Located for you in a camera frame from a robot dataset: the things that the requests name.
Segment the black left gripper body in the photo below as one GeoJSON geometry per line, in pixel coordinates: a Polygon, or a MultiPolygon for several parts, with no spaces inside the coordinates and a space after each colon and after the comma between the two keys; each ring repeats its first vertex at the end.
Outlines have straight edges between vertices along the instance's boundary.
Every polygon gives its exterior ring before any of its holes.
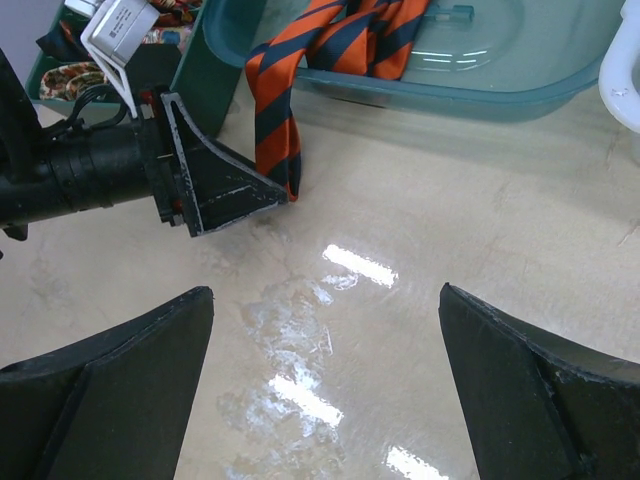
{"type": "Polygon", "coordinates": [[[143,44],[130,62],[134,99],[142,115],[144,169],[159,217],[175,227],[184,223],[176,187],[173,150],[161,95],[169,91],[181,60],[176,45],[143,44]]]}

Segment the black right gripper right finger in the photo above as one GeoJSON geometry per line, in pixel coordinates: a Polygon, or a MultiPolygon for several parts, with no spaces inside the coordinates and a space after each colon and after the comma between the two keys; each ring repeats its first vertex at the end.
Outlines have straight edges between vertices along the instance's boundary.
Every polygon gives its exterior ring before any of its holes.
{"type": "Polygon", "coordinates": [[[480,478],[638,478],[638,364],[451,284],[438,313],[480,478]]]}

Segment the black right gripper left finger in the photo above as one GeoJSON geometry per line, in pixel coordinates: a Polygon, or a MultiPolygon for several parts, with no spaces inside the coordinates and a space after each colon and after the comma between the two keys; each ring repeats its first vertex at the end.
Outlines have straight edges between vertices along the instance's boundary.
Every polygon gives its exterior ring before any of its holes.
{"type": "Polygon", "coordinates": [[[2,478],[173,478],[213,319],[199,286],[2,368],[2,478]]]}

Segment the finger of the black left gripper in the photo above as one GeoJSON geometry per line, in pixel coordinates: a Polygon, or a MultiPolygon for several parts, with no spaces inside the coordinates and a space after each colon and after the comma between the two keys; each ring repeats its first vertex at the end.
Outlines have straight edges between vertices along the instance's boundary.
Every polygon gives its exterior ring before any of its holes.
{"type": "Polygon", "coordinates": [[[172,204],[189,234],[203,236],[289,201],[286,189],[259,174],[254,163],[208,138],[189,115],[180,95],[160,95],[172,151],[178,199],[172,204]]]}

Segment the orange navy striped tie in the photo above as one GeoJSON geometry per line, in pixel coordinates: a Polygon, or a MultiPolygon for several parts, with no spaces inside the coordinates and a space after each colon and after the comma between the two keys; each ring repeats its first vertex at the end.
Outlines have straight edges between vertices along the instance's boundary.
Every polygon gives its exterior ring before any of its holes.
{"type": "Polygon", "coordinates": [[[428,0],[312,1],[279,34],[248,56],[245,73],[255,101],[259,174],[299,195],[301,141],[291,110],[296,71],[310,69],[398,81],[428,0]]]}

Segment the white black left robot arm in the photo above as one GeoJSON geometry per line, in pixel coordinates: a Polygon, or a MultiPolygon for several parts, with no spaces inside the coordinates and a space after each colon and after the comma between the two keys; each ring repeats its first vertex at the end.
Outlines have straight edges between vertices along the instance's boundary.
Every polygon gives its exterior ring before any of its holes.
{"type": "Polygon", "coordinates": [[[134,108],[88,125],[83,106],[43,127],[9,60],[1,60],[1,229],[24,241],[30,224],[141,198],[162,222],[198,237],[288,202],[287,190],[238,152],[208,138],[181,96],[160,86],[134,108]]]}

